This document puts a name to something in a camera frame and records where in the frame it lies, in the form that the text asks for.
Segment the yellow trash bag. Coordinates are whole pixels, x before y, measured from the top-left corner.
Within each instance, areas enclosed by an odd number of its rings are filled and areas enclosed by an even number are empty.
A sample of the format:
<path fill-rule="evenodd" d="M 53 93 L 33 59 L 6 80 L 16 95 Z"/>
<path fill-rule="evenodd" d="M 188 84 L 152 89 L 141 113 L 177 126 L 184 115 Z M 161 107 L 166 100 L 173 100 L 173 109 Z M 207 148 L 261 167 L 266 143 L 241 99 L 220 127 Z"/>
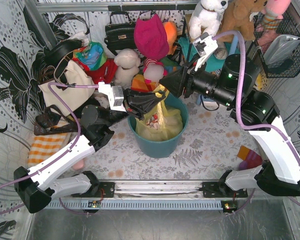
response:
<path fill-rule="evenodd" d="M 161 84 L 156 87 L 154 93 L 163 91 L 165 99 L 157 104 L 149 113 L 144 115 L 143 120 L 136 120 L 135 132 L 142 138 L 162 142 L 176 137 L 183 130 L 181 111 L 166 104 L 166 100 L 171 96 L 170 92 Z M 146 121 L 153 114 L 157 113 L 160 127 L 159 129 L 150 128 Z"/>

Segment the teal trash bin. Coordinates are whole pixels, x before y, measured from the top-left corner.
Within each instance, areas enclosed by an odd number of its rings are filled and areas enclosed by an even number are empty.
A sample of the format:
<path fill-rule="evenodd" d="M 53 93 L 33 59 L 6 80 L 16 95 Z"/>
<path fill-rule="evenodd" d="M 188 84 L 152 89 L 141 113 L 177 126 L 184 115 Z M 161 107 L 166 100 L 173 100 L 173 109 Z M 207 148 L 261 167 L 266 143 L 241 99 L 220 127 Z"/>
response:
<path fill-rule="evenodd" d="M 167 158 L 171 153 L 174 152 L 176 149 L 180 137 L 182 136 L 183 132 L 186 130 L 187 124 L 188 124 L 188 110 L 186 108 L 186 105 L 179 99 L 174 97 L 172 94 L 167 98 L 165 103 L 171 107 L 174 107 L 176 109 L 179 109 L 181 112 L 182 117 L 182 123 L 183 123 L 183 129 L 182 131 L 174 138 L 171 138 L 169 140 L 165 141 L 150 141 L 147 140 L 141 136 L 139 136 L 135 129 L 136 129 L 136 120 L 137 118 L 130 116 L 128 117 L 128 125 L 132 131 L 132 133 L 135 136 L 135 139 L 137 141 L 137 145 L 139 146 L 140 150 L 146 154 L 147 156 L 151 158 Z"/>

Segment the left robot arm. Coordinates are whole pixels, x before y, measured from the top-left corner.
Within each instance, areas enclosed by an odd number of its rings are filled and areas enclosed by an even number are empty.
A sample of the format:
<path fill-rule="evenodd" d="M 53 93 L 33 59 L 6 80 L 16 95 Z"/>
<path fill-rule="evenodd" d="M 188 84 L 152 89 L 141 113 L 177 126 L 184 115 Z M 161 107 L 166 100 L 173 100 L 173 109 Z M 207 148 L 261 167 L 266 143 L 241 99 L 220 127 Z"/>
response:
<path fill-rule="evenodd" d="M 108 144 L 114 135 L 110 127 L 128 116 L 139 120 L 167 97 L 163 90 L 139 92 L 104 82 L 94 84 L 99 93 L 107 96 L 109 108 L 87 105 L 77 120 L 77 136 L 68 145 L 43 162 L 14 173 L 14 189 L 31 214 L 43 210 L 56 198 L 69 195 L 94 197 L 100 182 L 91 171 L 68 178 L 59 178 L 85 157 Z"/>

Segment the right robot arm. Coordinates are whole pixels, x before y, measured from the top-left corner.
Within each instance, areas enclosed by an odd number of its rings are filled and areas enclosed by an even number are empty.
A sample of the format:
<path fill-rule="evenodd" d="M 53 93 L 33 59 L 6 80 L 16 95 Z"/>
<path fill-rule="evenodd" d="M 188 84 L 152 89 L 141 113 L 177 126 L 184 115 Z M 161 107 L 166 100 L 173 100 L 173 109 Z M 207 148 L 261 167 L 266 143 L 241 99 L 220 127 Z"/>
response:
<path fill-rule="evenodd" d="M 219 76 L 201 66 L 195 69 L 193 62 L 185 63 L 178 71 L 169 73 L 159 82 L 175 96 L 188 98 L 193 93 L 201 94 L 230 111 L 236 119 L 236 95 L 240 73 L 239 54 L 229 55 Z M 273 98 L 254 88 L 259 67 L 250 58 L 245 60 L 241 99 L 241 119 L 265 153 L 268 161 L 246 170 L 228 170 L 219 185 L 222 191 L 258 188 L 269 195 L 280 197 L 300 196 L 300 155 L 287 136 L 280 111 Z"/>

